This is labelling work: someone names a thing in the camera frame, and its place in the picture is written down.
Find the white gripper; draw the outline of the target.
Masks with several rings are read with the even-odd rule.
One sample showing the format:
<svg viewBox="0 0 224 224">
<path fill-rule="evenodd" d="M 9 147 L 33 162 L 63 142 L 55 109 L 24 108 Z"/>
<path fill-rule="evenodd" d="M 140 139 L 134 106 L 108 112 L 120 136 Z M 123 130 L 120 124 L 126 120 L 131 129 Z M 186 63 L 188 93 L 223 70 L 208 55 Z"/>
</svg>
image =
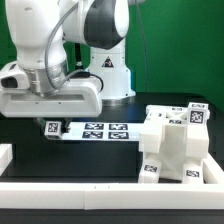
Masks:
<svg viewBox="0 0 224 224">
<path fill-rule="evenodd" d="M 0 112 L 5 117 L 33 117 L 42 130 L 46 126 L 44 118 L 65 118 L 63 131 L 68 133 L 72 118 L 100 115 L 101 87 L 98 79 L 72 79 L 57 95 L 48 97 L 30 90 L 1 89 Z"/>
</svg>

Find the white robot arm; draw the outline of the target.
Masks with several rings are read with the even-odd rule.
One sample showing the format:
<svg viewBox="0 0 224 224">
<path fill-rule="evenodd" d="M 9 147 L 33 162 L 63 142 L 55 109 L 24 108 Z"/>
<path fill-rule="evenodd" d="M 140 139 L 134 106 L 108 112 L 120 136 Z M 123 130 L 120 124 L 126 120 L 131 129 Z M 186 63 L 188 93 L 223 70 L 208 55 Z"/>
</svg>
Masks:
<svg viewBox="0 0 224 224">
<path fill-rule="evenodd" d="M 6 117 L 97 117 L 132 100 L 129 7 L 145 0 L 4 0 L 17 51 L 0 69 Z"/>
</svg>

